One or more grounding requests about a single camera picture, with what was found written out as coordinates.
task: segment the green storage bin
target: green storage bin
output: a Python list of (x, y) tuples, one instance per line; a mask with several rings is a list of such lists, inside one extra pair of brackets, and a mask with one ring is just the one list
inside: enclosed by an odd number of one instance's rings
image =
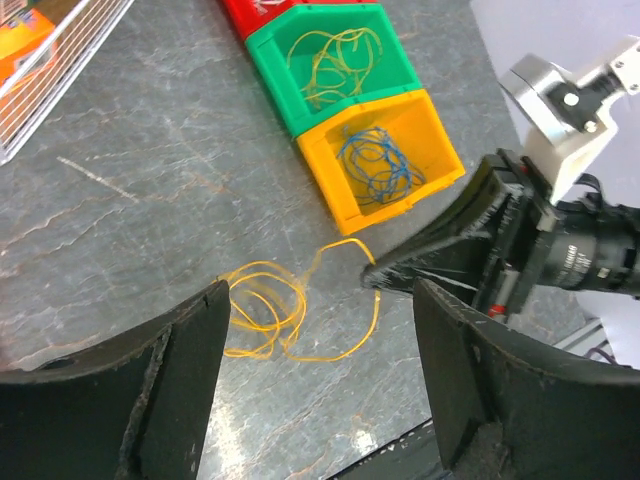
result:
[[(335, 92), (307, 99), (318, 91), (302, 91), (312, 77), (314, 56), (329, 38), (310, 32), (337, 35), (349, 29), (367, 28), (375, 32), (359, 37), (358, 42), (344, 42), (342, 54), (352, 69), (365, 69), (374, 57), (374, 66), (364, 77), (347, 75), (346, 83), (333, 90), (341, 95), (353, 91), (356, 79), (361, 81), (361, 93), (341, 98)], [(288, 56), (298, 39), (290, 63)], [(287, 128), (294, 137), (328, 120), (344, 109), (422, 88), (420, 80), (398, 40), (387, 14), (379, 4), (297, 5), (262, 27), (247, 39), (247, 48), (280, 109)], [(329, 53), (337, 57), (336, 42)], [(343, 78), (324, 60), (317, 71), (318, 83), (338, 85)], [(321, 99), (335, 99), (335, 103)]]

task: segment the screw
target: screw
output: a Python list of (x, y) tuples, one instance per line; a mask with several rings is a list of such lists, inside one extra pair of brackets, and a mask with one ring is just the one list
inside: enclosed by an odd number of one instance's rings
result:
[(580, 97), (578, 97), (575, 93), (567, 93), (564, 96), (564, 103), (569, 105), (570, 107), (575, 107), (580, 101)]
[(598, 125), (596, 124), (596, 122), (589, 120), (587, 123), (584, 124), (584, 129), (589, 133), (593, 133), (596, 130), (598, 130)]

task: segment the plastic bin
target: plastic bin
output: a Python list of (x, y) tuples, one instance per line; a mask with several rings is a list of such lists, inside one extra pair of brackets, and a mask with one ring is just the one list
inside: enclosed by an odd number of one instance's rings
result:
[[(358, 205), (363, 187), (347, 174), (338, 153), (350, 134), (381, 127), (425, 176), (395, 203)], [(452, 185), (465, 173), (436, 109), (425, 90), (349, 107), (298, 138), (298, 145), (320, 185), (329, 209), (343, 235), (385, 222), (410, 210), (429, 195)]]
[[(361, 94), (338, 99), (319, 108), (306, 99), (302, 89), (309, 84), (314, 56), (323, 49), (328, 39), (319, 34), (305, 37), (293, 50), (290, 64), (288, 55), (298, 39), (309, 32), (322, 31), (331, 35), (349, 29), (368, 28), (375, 32), (382, 47), (382, 54), (375, 56), (375, 65), (364, 78)], [(375, 38), (360, 40), (344, 47), (343, 55), (351, 68), (364, 68), (379, 53)], [(396, 36), (387, 14), (379, 4), (358, 5), (298, 5), (268, 25), (262, 27), (247, 40), (247, 47), (254, 62), (271, 91), (285, 124), (294, 137), (319, 125), (345, 108), (357, 103), (370, 102), (421, 88), (407, 55)], [(335, 72), (319, 71), (317, 78), (324, 84), (336, 83)], [(352, 77), (342, 94), (353, 89)]]
[(236, 30), (244, 41), (253, 32), (294, 5), (377, 3), (377, 0), (282, 0), (281, 3), (277, 3), (277, 0), (265, 0), (260, 6), (256, 5), (254, 0), (222, 0), (222, 3), (226, 5)]

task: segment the yellow storage bin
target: yellow storage bin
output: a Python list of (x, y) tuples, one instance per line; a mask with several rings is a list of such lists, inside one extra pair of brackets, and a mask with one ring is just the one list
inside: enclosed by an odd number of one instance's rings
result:
[[(361, 199), (367, 185), (354, 179), (339, 157), (350, 134), (371, 128), (389, 133), (399, 150), (426, 180), (389, 204)], [(465, 170), (425, 90), (354, 105), (298, 137), (331, 213), (343, 235), (396, 217), (429, 195), (452, 185)]]

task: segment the red part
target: red part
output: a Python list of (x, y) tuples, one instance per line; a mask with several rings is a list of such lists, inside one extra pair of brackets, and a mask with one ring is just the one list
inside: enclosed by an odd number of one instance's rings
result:
[(506, 312), (507, 309), (505, 308), (504, 305), (494, 305), (493, 307), (491, 307), (489, 309), (489, 317), (493, 318), (496, 315), (504, 315), (504, 312)]
[(341, 5), (358, 3), (378, 3), (377, 0), (284, 0), (280, 5), (264, 5), (266, 13), (260, 14), (253, 0), (222, 0), (231, 15), (240, 38), (246, 41), (249, 36), (264, 27), (278, 15), (295, 5)]

